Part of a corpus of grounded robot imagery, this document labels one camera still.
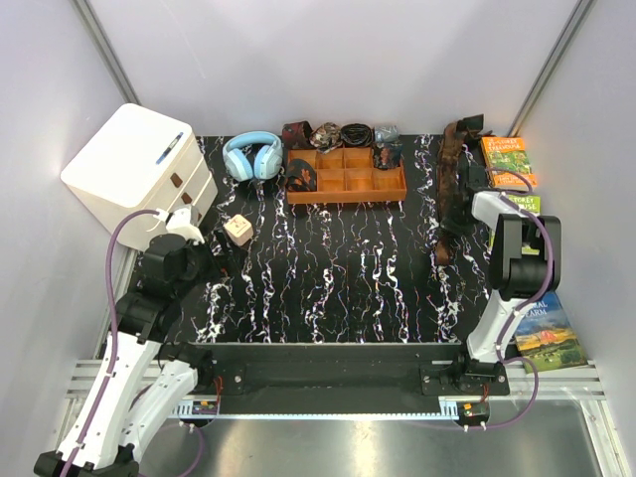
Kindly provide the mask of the brown floral long tie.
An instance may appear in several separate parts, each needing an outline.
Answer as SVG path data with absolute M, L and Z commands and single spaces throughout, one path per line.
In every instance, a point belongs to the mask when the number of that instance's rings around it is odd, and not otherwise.
M 436 163 L 436 204 L 437 219 L 440 222 L 449 210 L 458 209 L 456 194 L 460 156 L 466 142 L 476 143 L 484 125 L 484 114 L 467 116 L 447 124 L 443 130 Z M 457 237 L 448 234 L 440 227 L 438 242 L 435 246 L 434 260 L 438 266 L 450 263 L 451 239 Z

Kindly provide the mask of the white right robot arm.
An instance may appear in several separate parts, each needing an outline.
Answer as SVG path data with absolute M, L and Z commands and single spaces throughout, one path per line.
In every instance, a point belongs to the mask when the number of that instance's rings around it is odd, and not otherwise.
M 504 362 L 505 349 L 522 319 L 560 282 L 561 223 L 536 215 L 511 200 L 516 193 L 489 187 L 487 170 L 458 167 L 441 228 L 459 237 L 481 223 L 494 233 L 488 304 L 466 340 L 463 362 L 451 369 L 451 382 L 473 394 L 487 381 L 486 371 Z

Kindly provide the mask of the pink cube power adapter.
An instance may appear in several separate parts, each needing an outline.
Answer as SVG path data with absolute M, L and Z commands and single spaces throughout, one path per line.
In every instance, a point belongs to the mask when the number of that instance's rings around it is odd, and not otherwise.
M 251 222 L 244 216 L 237 214 L 223 224 L 223 229 L 230 240 L 237 246 L 243 246 L 254 236 Z

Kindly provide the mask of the orange treehouse book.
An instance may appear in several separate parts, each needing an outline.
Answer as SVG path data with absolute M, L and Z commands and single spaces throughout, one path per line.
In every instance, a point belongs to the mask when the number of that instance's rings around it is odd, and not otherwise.
M 481 138 L 480 144 L 495 188 L 527 190 L 527 185 L 518 175 L 523 176 L 532 188 L 538 186 L 523 138 L 486 136 Z

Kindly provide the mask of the green treehouse book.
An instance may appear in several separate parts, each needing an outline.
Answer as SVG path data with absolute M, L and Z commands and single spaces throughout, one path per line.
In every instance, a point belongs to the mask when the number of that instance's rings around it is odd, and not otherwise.
M 512 203 L 515 203 L 520 209 L 527 210 L 534 215 L 541 213 L 541 197 L 537 195 L 509 195 L 505 194 Z M 499 212 L 512 213 L 513 209 L 500 200 L 499 193 L 488 193 L 489 204 L 491 205 L 490 211 L 492 212 L 492 220 L 489 225 L 490 228 L 490 240 L 488 250 L 491 251 L 495 241 L 496 227 L 497 227 L 497 215 Z

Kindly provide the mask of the light blue headphones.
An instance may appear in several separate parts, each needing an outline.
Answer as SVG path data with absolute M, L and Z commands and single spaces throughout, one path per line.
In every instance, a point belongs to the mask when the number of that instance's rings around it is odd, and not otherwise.
M 223 147 L 229 175 L 238 182 L 267 181 L 282 168 L 281 139 L 266 131 L 251 131 L 233 137 Z

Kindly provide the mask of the grey blue rolled tie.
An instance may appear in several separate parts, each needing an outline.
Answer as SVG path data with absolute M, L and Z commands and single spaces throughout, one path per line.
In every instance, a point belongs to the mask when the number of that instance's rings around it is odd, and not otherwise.
M 393 143 L 399 140 L 398 127 L 394 124 L 378 125 L 374 128 L 374 142 Z

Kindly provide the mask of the black orange-leaf rolled tie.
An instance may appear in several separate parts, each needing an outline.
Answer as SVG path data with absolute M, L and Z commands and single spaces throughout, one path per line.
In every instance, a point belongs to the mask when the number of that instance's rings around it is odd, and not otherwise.
M 286 168 L 285 187 L 290 192 L 316 192 L 317 174 L 314 168 L 303 159 L 292 159 Z

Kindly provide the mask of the blue pen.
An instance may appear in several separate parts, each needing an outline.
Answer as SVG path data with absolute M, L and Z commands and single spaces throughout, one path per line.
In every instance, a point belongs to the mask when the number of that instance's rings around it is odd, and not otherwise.
M 161 164 L 168 157 L 168 155 L 172 152 L 172 150 L 179 143 L 180 139 L 183 137 L 183 134 L 184 134 L 184 132 L 181 131 L 174 137 L 174 139 L 168 144 L 168 146 L 164 149 L 164 151 L 161 153 L 161 155 L 155 161 L 156 165 Z

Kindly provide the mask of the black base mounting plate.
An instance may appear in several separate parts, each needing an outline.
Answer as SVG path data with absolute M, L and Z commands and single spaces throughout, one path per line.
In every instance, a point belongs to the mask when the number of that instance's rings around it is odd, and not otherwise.
M 187 356 L 199 381 L 192 393 L 223 389 L 223 374 L 258 370 L 259 382 L 300 387 L 375 385 L 381 378 L 424 370 L 459 391 L 487 388 L 506 380 L 502 364 L 475 374 L 464 372 L 465 346 L 455 344 L 182 344 L 166 346 L 162 358 Z

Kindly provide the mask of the orange compartment tray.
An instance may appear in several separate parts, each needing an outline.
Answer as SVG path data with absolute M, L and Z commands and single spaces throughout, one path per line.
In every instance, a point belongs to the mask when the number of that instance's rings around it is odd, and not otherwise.
M 369 147 L 337 148 L 327 154 L 315 149 L 287 152 L 287 164 L 296 158 L 314 168 L 318 189 L 290 192 L 285 187 L 291 205 L 401 202 L 406 198 L 404 167 L 375 168 L 373 149 Z

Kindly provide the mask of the dark red rolled tie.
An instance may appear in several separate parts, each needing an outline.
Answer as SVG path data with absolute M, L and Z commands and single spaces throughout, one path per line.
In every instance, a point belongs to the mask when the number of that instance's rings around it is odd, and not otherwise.
M 281 131 L 283 146 L 289 150 L 309 150 L 314 146 L 310 139 L 313 129 L 307 120 L 285 123 Z

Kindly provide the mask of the blue Animal Farm book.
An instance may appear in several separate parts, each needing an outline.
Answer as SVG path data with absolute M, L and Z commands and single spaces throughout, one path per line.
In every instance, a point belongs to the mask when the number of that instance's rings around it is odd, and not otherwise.
M 586 366 L 586 354 L 555 292 L 526 313 L 515 332 L 519 353 L 540 372 Z

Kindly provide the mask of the brown patterned rolled tie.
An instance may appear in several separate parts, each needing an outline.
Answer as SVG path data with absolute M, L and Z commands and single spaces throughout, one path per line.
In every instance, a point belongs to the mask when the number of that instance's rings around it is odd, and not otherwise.
M 327 154 L 342 146 L 342 128 L 333 122 L 325 122 L 312 131 L 309 142 L 322 154 Z

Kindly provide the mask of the aluminium front rail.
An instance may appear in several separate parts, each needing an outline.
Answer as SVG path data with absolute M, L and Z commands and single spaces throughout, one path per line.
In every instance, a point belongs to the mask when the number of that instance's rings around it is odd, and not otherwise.
M 259 382 L 258 370 L 245 368 L 223 374 L 221 405 L 214 389 L 202 395 L 185 395 L 169 410 L 169 418 L 182 420 L 226 419 L 331 419 L 331 420 L 456 420 L 463 405 L 507 399 L 525 405 L 530 398 L 547 400 L 603 400 L 605 394 L 592 366 L 559 370 L 534 379 L 522 366 L 506 370 L 506 380 L 459 391 L 444 386 L 424 370 L 391 374 L 375 385 L 300 387 Z

